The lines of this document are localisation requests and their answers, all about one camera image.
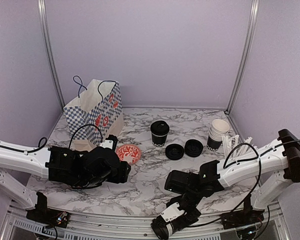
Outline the stack of black lids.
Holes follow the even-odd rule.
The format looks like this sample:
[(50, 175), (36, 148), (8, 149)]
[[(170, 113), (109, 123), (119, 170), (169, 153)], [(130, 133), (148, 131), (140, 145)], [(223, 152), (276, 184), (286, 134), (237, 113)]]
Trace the stack of black lids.
[(184, 145), (184, 153), (192, 158), (200, 156), (203, 149), (203, 144), (197, 139), (189, 139)]

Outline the black paper coffee cup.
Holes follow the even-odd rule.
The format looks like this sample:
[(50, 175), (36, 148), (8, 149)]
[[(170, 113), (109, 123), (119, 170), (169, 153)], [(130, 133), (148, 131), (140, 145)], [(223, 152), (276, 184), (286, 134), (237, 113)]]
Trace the black paper coffee cup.
[(167, 136), (168, 136), (168, 134), (163, 135), (163, 136), (157, 136), (157, 135), (152, 134), (152, 132), (151, 132), (152, 144), (155, 147), (163, 147), (166, 143)]

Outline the black plastic cup lid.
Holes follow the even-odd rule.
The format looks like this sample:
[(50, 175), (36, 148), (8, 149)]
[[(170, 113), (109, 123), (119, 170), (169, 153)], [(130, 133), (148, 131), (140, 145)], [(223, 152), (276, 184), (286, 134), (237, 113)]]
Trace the black plastic cup lid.
[(165, 136), (170, 131), (170, 126), (163, 120), (155, 121), (150, 126), (150, 131), (155, 136)]

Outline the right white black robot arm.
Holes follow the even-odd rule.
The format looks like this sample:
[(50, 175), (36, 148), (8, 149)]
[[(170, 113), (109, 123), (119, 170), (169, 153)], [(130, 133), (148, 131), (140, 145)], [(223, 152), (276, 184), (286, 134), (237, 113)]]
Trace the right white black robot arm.
[(262, 185), (255, 184), (244, 200), (243, 209), (234, 208), (221, 215), (222, 223), (236, 227), (263, 216), (266, 207), (293, 183), (300, 183), (300, 139), (282, 129), (279, 137), (251, 153), (222, 160), (213, 160), (200, 166), (198, 173), (173, 170), (164, 188), (178, 196), (172, 198), (160, 213), (165, 224), (174, 228), (194, 228), (201, 215), (197, 206), (203, 198), (263, 173), (272, 175)]

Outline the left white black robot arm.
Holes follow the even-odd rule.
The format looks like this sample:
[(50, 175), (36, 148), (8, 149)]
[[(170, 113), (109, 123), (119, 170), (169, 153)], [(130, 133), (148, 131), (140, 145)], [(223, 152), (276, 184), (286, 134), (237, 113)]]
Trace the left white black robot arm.
[(131, 166), (116, 154), (117, 142), (110, 135), (91, 151), (78, 151), (59, 146), (30, 148), (0, 141), (0, 189), (24, 210), (33, 210), (41, 222), (48, 223), (54, 215), (51, 208), (40, 203), (45, 195), (26, 188), (6, 170), (36, 175), (73, 190), (97, 188), (104, 182), (123, 184)]

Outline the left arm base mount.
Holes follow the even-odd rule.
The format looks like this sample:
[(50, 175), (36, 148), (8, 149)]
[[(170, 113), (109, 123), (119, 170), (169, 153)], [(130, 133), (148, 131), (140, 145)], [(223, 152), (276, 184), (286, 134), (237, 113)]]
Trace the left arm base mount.
[(28, 210), (26, 218), (38, 223), (47, 224), (52, 227), (66, 228), (68, 226), (70, 214), (67, 211), (48, 208), (48, 199), (37, 192), (37, 202), (34, 209)]

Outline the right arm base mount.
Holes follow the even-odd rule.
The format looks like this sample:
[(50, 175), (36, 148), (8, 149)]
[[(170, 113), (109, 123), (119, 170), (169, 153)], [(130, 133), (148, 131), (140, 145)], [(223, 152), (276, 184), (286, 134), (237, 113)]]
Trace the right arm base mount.
[(255, 224), (265, 219), (263, 213), (264, 210), (253, 210), (251, 205), (251, 194), (248, 194), (244, 199), (243, 209), (223, 213), (220, 216), (221, 224), (225, 230)]

